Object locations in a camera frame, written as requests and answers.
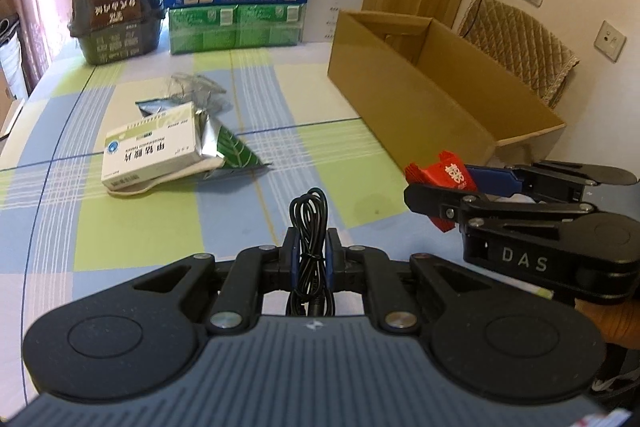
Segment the plaid tablecloth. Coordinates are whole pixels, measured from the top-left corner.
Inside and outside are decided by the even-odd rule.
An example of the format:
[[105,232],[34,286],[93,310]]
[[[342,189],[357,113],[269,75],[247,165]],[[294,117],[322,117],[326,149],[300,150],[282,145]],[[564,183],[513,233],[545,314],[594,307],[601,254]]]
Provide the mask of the plaid tablecloth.
[[[164,35],[154,54],[94,68],[64,49],[0,155],[0,415],[35,395],[20,343],[36,318],[194,252],[279,245],[289,201],[311,187],[327,194],[345,245],[460,260],[459,233],[407,211],[401,172],[327,78],[329,56],[329,44],[306,44],[172,57]],[[105,133],[140,117],[136,100],[165,95],[172,73],[195,71],[228,90],[223,123],[271,168],[108,196]]]

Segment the green tissue pack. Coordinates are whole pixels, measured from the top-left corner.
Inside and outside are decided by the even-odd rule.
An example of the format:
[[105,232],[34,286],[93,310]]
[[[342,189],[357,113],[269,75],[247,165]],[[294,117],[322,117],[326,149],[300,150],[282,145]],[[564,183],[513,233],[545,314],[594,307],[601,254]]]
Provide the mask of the green tissue pack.
[[294,46],[301,41],[303,4],[256,4],[169,10],[172,54],[232,48]]

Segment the brown label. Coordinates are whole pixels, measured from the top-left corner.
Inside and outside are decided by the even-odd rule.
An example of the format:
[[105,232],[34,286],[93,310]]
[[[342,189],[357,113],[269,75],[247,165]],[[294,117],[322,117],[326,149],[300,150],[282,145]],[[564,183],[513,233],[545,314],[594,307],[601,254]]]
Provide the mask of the brown label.
[[140,0],[90,0],[90,4],[92,30],[142,17]]

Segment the chair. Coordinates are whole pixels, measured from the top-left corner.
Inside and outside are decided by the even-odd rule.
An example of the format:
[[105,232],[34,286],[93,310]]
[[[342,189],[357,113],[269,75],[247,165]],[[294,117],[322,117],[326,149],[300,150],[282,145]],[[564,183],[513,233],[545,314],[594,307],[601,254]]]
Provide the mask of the chair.
[[[473,0],[458,31],[463,36],[478,3]],[[483,0],[466,38],[529,86],[548,107],[556,107],[578,57],[539,21],[498,0]]]

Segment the quilted chair cover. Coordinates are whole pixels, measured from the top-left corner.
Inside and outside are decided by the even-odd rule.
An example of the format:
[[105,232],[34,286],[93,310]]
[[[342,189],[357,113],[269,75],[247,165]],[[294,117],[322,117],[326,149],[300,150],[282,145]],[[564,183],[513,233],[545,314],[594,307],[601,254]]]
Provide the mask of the quilted chair cover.
[[[466,10],[460,36],[476,15],[478,2],[473,0]],[[566,76],[579,62],[574,52],[531,15],[497,0],[482,1],[466,38],[519,77],[548,107],[559,102]]]

